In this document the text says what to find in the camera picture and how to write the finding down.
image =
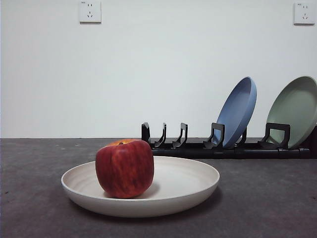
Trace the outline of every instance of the green plate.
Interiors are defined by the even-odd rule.
[[[290,124],[288,148],[300,145],[312,132],[317,122],[317,84],[308,76],[289,83],[278,95],[266,122]],[[280,143],[284,132],[271,130],[268,142]]]

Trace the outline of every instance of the white wall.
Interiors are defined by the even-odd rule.
[[[317,79],[317,26],[294,26],[291,0],[103,0],[100,25],[78,2],[1,1],[2,138],[140,137],[145,121],[207,137],[245,76],[263,136],[286,84]]]

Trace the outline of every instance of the plate rim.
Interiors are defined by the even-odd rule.
[[[80,195],[80,196],[84,196],[84,197],[88,197],[88,198],[92,198],[92,199],[98,199],[98,200],[104,200],[104,201],[117,201],[117,202],[140,202],[140,201],[162,201],[162,200],[171,200],[171,199],[176,199],[176,198],[181,198],[181,197],[188,197],[188,196],[192,196],[194,194],[197,194],[197,193],[201,193],[201,192],[204,192],[208,189],[210,189],[211,187],[214,187],[215,185],[217,185],[219,183],[219,180],[220,180],[220,173],[219,171],[209,165],[209,164],[206,164],[204,162],[201,162],[201,161],[197,161],[195,159],[186,159],[186,158],[180,158],[180,157],[170,157],[170,156],[154,156],[154,158],[174,158],[174,159],[179,159],[179,160],[185,160],[185,161],[191,161],[191,162],[194,162],[194,163],[200,163],[200,164],[203,164],[204,166],[208,166],[208,167],[211,167],[212,170],[214,170],[217,174],[217,178],[215,180],[215,182],[213,182],[209,187],[207,187],[206,189],[203,189],[203,190],[200,190],[198,192],[192,192],[192,193],[189,193],[189,194],[185,194],[185,195],[181,195],[181,196],[174,196],[174,197],[164,197],[164,198],[140,198],[140,199],[135,199],[135,198],[108,198],[108,197],[97,197],[97,196],[91,196],[91,195],[87,195],[87,194],[84,194],[84,193],[81,193],[81,192],[78,192],[76,190],[73,190],[72,188],[68,187],[63,179],[64,177],[71,171],[71,170],[74,170],[76,169],[77,167],[80,167],[80,166],[84,166],[84,165],[87,165],[87,164],[91,164],[91,163],[95,163],[96,161],[90,161],[90,162],[86,162],[86,163],[83,163],[83,164],[80,164],[80,165],[77,165],[73,168],[70,168],[68,169],[61,177],[61,184],[63,186],[64,189],[66,190],[69,190],[71,191],[72,193],[75,193],[77,195]]]

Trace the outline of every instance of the blue plate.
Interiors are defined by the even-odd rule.
[[[217,123],[224,124],[224,148],[232,148],[243,134],[253,114],[257,101],[257,87],[250,77],[242,79],[232,90],[219,114]],[[214,143],[220,131],[214,131]]]

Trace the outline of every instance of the gray floor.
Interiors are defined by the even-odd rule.
[[[1,237],[316,237],[317,160],[200,160],[221,178],[197,207],[147,219],[87,211],[60,178],[112,140],[2,139]]]

